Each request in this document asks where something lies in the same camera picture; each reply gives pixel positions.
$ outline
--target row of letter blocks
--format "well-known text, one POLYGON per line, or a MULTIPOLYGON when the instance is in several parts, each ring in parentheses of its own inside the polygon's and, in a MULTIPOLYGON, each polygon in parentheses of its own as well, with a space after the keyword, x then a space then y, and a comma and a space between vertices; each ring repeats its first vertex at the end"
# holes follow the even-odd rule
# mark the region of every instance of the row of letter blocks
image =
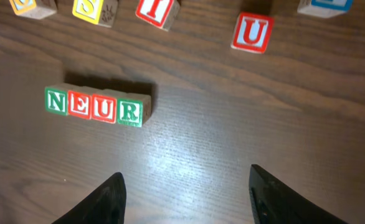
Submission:
POLYGON ((151 96, 58 84, 45 88, 48 112, 142 127, 151 116, 151 96))

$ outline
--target green letter n block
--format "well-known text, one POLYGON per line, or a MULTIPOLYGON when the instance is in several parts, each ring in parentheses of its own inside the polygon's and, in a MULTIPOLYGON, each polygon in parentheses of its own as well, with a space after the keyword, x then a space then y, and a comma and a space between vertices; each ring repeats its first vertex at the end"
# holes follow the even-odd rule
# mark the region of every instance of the green letter n block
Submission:
POLYGON ((143 124, 143 102, 118 99, 118 123, 141 127, 143 124))
POLYGON ((45 109, 48 112, 68 115, 68 93, 55 88, 45 88, 45 109))

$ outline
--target wooden surface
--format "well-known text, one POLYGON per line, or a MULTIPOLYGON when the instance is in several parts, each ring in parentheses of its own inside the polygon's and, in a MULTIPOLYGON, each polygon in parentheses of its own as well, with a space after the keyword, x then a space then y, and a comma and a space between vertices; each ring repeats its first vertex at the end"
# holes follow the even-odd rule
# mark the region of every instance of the wooden surface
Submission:
POLYGON ((170 32, 137 3, 106 29, 70 0, 43 21, 0 0, 0 223, 51 223, 114 172, 126 224, 253 223, 254 163, 365 223, 365 0, 328 20, 298 0, 182 0, 170 32), (275 18, 265 55, 230 49, 241 10, 275 18), (154 113, 141 129, 47 113, 44 87, 65 80, 147 83, 154 113))

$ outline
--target black object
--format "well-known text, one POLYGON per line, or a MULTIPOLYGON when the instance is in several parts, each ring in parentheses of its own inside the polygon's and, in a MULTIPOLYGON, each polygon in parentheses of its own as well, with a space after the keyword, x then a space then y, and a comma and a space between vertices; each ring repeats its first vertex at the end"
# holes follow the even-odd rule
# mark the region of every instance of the black object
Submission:
POLYGON ((255 224, 346 223, 296 193, 259 165, 252 165, 249 194, 255 224))
POLYGON ((125 208, 126 185, 118 172, 53 224, 123 224, 125 208))

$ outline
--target alphabet block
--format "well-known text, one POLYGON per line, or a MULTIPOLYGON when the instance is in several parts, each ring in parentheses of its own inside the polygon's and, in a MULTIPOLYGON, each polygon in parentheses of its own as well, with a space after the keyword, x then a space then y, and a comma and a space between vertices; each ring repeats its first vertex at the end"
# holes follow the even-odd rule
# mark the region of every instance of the alphabet block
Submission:
POLYGON ((142 127, 151 116, 151 96, 129 93, 118 99, 118 124, 142 127))
POLYGON ((349 11, 353 0, 300 0, 297 12, 330 18, 349 11))
POLYGON ((45 109, 48 112, 68 115, 68 91, 77 88, 70 84, 58 84, 45 88, 45 109))
POLYGON ((92 119, 115 124, 117 100, 125 95, 115 90, 102 90, 93 94, 92 119))
POLYGON ((92 24, 112 27, 118 4, 118 0, 75 0, 73 15, 92 24))
POLYGON ((68 91, 68 114, 83 119, 92 118, 92 94, 98 90, 91 87, 77 87, 68 91))
POLYGON ((18 16, 43 19, 57 13, 54 0, 9 0, 18 16))
POLYGON ((135 14, 163 30, 170 30, 180 9, 177 0, 140 0, 135 14))
POLYGON ((273 25, 274 20, 271 17, 241 12, 231 47, 252 53, 264 53, 270 40, 273 25))

